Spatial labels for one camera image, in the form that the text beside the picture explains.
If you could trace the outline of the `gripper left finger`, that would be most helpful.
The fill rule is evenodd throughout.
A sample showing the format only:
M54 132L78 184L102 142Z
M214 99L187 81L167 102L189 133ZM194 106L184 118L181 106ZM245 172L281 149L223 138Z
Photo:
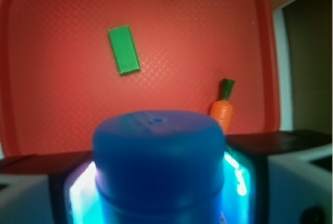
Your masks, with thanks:
M1 223L100 223L91 152L1 160Z

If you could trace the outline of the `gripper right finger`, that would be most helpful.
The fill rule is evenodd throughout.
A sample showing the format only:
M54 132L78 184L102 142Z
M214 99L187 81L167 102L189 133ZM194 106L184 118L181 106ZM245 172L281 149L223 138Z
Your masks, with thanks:
M222 223L332 223L332 136L229 135Z

